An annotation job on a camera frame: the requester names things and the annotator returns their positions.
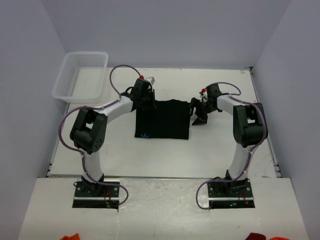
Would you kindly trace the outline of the black t shirt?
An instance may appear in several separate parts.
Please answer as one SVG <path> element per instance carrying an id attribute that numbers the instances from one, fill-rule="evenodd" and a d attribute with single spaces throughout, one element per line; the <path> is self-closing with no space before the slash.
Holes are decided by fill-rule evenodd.
<path id="1" fill-rule="evenodd" d="M 188 140 L 190 104 L 176 99 L 156 101 L 155 109 L 136 110 L 135 138 Z"/>

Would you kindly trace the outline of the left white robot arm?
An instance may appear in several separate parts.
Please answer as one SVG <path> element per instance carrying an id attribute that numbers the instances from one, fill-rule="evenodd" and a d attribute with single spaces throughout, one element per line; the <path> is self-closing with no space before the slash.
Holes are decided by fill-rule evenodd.
<path id="1" fill-rule="evenodd" d="M 135 110 L 152 110 L 155 106 L 155 79 L 139 77 L 113 102 L 99 107 L 85 107 L 79 110 L 70 132 L 70 139 L 82 155 L 82 181 L 86 190 L 97 197 L 103 193 L 104 174 L 100 164 L 100 148 L 103 146 L 107 124 L 116 118 Z"/>

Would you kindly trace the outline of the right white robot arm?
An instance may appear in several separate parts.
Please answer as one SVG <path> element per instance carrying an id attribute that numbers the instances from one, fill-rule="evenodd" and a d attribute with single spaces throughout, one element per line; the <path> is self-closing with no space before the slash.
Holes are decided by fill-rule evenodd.
<path id="1" fill-rule="evenodd" d="M 189 104 L 189 115 L 197 118 L 193 126 L 207 124 L 208 114 L 226 112 L 232 116 L 232 134 L 236 142 L 234 157 L 225 177 L 216 177 L 209 184 L 216 191 L 223 190 L 233 197 L 241 191 L 241 182 L 248 180 L 248 171 L 256 149 L 268 137 L 263 105 L 237 99 L 242 94 L 240 88 L 232 83 L 237 93 L 222 92 L 220 82 L 212 83 L 200 91 L 200 98 L 193 97 Z"/>

